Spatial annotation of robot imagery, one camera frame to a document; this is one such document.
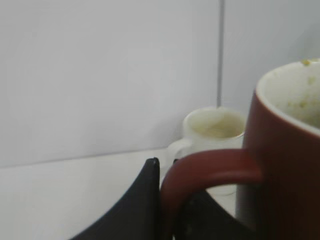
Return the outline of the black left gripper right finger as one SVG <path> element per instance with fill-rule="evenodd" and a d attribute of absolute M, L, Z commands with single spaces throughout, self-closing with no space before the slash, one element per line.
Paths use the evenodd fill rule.
<path fill-rule="evenodd" d="M 179 207 L 176 240 L 254 240 L 255 232 L 232 217 L 205 189 L 189 194 Z"/>

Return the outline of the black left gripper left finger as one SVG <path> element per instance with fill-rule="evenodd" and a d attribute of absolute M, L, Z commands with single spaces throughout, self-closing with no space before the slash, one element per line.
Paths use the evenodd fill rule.
<path fill-rule="evenodd" d="M 160 212 L 160 162 L 145 161 L 124 195 L 74 240 L 157 240 Z"/>

